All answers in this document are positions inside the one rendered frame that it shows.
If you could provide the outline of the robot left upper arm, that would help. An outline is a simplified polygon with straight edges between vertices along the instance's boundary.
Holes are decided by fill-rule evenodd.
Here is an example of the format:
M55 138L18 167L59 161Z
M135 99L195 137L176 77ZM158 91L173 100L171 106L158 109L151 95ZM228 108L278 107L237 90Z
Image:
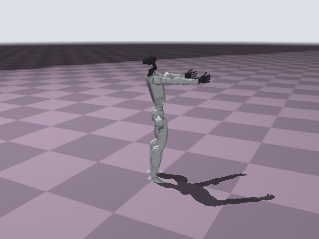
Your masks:
M166 72L164 75L159 74L162 77L171 78L171 74L169 72Z

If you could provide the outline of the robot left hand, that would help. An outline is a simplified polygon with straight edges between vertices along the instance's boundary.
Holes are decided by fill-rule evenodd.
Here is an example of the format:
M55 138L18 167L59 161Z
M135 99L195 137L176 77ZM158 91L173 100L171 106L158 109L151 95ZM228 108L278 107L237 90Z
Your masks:
M196 77L197 75L197 73L196 74L192 74L192 73L195 73L196 71L194 71L194 72L190 72L190 71L192 71L193 69L191 69L191 70L189 70L187 73L184 73L185 74L185 79L187 78L187 79L190 79L191 77ZM183 75L183 74L181 74L181 75ZM192 76L192 75L196 75L196 76ZM192 79L194 79L194 78L192 78Z

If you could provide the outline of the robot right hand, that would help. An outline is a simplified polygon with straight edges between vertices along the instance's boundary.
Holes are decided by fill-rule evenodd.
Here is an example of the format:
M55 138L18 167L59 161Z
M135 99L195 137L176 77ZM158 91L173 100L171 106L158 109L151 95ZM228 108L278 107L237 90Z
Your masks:
M205 72L205 74L203 75L203 76L201 76L200 78L198 77L198 78L194 78L194 79L198 79L199 80L199 83L198 84L200 84L200 83L209 83L210 81L210 74L209 75L207 75L207 76L205 76L206 75L206 73L207 72ZM209 76L209 77L208 77Z

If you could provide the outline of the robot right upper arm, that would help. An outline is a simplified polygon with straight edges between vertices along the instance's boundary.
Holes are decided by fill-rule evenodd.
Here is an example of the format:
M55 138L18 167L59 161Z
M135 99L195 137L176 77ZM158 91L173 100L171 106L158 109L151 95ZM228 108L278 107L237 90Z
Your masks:
M177 83L174 79L171 78L166 78L166 77L162 77L162 76L155 76L152 79L152 83L156 84L156 85L161 85L161 84L166 84L166 85L178 85L179 83Z

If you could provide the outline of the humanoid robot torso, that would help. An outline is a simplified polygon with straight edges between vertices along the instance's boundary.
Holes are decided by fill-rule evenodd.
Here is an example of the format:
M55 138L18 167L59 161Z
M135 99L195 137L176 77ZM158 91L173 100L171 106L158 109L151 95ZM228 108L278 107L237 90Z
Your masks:
M159 74L155 74L153 72L153 75L147 77L146 75L146 81L149 88L149 92L152 98L152 101L155 103L155 108L152 110L152 119L155 121L155 118L157 115L161 115L161 117L164 117L164 111L163 111L163 104L162 102L165 102L165 92L164 92L164 86L156 85L152 83L152 79L155 76L160 76Z

